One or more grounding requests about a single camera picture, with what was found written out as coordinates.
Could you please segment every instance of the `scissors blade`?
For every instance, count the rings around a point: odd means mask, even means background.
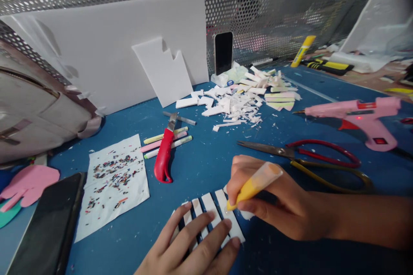
[[[294,149],[292,148],[280,148],[280,147],[274,147],[271,145],[260,144],[260,143],[255,143],[255,142],[246,142],[246,141],[238,141],[238,145],[251,148],[254,150],[266,152],[269,154],[274,154],[274,155],[281,156],[281,157],[287,157],[291,159],[294,158]]]

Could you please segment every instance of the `red utility knife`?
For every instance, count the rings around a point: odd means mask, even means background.
[[[171,183],[173,180],[168,171],[169,159],[171,158],[171,145],[173,141],[173,129],[175,128],[176,117],[178,113],[173,113],[169,118],[168,127],[163,133],[162,142],[160,143],[159,152],[155,162],[155,177],[163,183]]]

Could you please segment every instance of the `green foam cutout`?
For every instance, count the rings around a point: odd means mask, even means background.
[[[1,203],[0,208],[2,208],[3,205],[6,203],[7,201],[4,201],[3,203]],[[22,207],[20,206],[20,201],[19,201],[9,211],[5,213],[0,212],[0,229],[4,227],[6,224],[8,224],[10,221],[12,221],[13,218],[16,217],[16,215],[19,213],[21,209]]]

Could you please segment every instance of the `pink foam hand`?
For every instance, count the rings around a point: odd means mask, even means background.
[[[59,180],[58,170],[43,165],[30,165],[22,169],[11,183],[4,188],[0,198],[10,199],[1,209],[6,212],[11,209],[21,197],[20,205],[27,207],[36,202],[43,193],[43,190]]]

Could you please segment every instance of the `yellow marker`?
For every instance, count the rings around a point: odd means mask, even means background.
[[[305,41],[303,42],[300,50],[298,51],[294,61],[291,63],[291,67],[297,67],[298,65],[300,65],[302,57],[305,55],[307,50],[311,47],[311,45],[314,42],[315,38],[316,38],[316,36],[314,36],[314,35],[307,36],[305,38]]]
[[[229,204],[227,201],[227,211],[233,211],[238,207],[238,203],[241,201],[249,200],[257,195],[258,192],[264,190],[269,184],[275,181],[283,174],[283,170],[277,165],[270,162],[265,162],[255,174],[247,180],[242,186],[240,193],[237,196],[237,202],[235,205]]]
[[[389,88],[389,89],[386,89],[386,90],[384,90],[384,91],[385,91],[385,92],[406,93],[406,94],[413,93],[413,90],[404,89],[404,88]]]
[[[188,131],[188,127],[183,127],[183,128],[174,130],[174,131],[173,131],[173,134],[178,134],[178,133],[185,132],[185,131]],[[144,140],[143,140],[143,143],[144,143],[144,144],[150,144],[150,143],[153,143],[153,142],[157,142],[158,140],[161,140],[162,138],[163,138],[163,134],[156,135],[156,136],[154,136],[154,137],[151,137],[151,138],[148,138],[148,139],[144,139]]]

